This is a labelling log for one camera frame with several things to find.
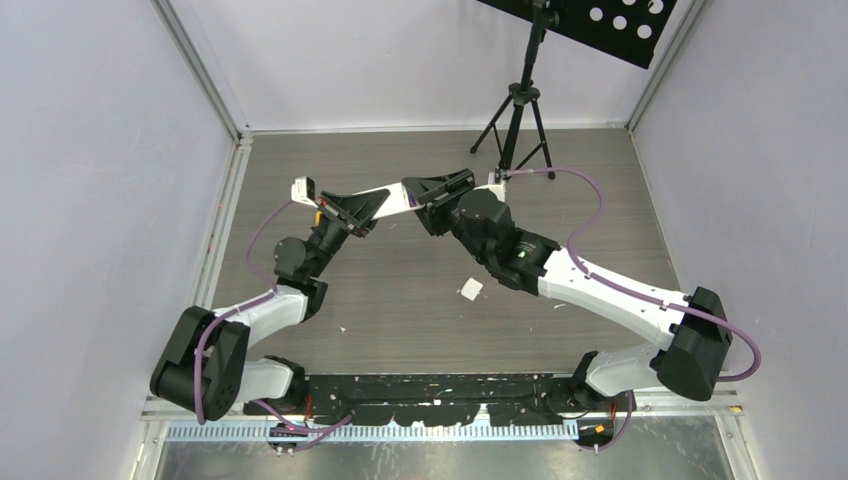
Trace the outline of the white remote control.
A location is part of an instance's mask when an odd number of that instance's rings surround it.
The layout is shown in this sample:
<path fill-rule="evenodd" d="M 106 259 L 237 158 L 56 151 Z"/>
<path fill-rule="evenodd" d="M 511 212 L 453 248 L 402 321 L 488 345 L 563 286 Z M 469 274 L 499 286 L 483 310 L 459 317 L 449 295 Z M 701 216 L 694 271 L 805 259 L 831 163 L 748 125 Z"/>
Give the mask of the white remote control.
<path fill-rule="evenodd" d="M 422 208 L 414 196 L 401 182 L 372 189 L 372 192 L 380 192 L 383 190 L 387 191 L 389 195 L 373 215 L 373 220 L 379 220 L 402 213 L 414 212 Z"/>

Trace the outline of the white battery cover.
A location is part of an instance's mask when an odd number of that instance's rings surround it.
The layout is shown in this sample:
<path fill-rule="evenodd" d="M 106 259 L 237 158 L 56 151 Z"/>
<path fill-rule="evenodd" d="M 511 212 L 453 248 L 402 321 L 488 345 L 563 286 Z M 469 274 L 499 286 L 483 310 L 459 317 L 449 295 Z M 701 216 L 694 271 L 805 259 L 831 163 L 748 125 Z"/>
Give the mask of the white battery cover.
<path fill-rule="evenodd" d="M 481 282 L 474 278 L 468 278 L 457 293 L 469 301 L 475 301 L 480 295 L 482 288 L 483 284 Z"/>

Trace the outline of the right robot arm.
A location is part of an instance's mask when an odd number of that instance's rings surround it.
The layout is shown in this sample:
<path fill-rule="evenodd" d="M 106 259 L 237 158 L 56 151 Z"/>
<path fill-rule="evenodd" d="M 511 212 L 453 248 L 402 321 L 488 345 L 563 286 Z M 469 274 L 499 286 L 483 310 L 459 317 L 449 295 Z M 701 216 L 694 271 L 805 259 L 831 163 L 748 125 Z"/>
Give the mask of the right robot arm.
<path fill-rule="evenodd" d="M 733 340 L 715 322 L 724 314 L 717 294 L 655 288 L 519 228 L 509 206 L 491 189 L 476 187 L 469 170 L 401 183 L 425 229 L 433 236 L 451 233 L 499 284 L 576 305 L 643 338 L 636 347 L 582 357 L 570 382 L 577 406 L 596 410 L 611 397 L 651 387 L 693 401 L 712 397 Z"/>

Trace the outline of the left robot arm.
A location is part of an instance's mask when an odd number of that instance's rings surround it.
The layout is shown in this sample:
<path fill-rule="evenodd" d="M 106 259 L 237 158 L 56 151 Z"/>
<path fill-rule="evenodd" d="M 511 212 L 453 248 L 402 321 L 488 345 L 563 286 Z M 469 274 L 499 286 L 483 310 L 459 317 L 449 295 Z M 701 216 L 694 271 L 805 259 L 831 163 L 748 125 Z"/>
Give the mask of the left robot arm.
<path fill-rule="evenodd" d="M 349 236 L 362 238 L 378 219 L 411 208 L 398 183 L 353 195 L 317 194 L 308 177 L 295 180 L 289 202 L 315 208 L 316 222 L 308 239 L 277 243 L 268 290 L 226 308 L 184 310 L 151 375 L 151 393 L 193 412 L 200 424 L 222 418 L 236 403 L 269 400 L 284 414 L 305 405 L 300 366 L 276 357 L 249 361 L 248 350 L 317 313 L 327 291 L 318 278 Z"/>

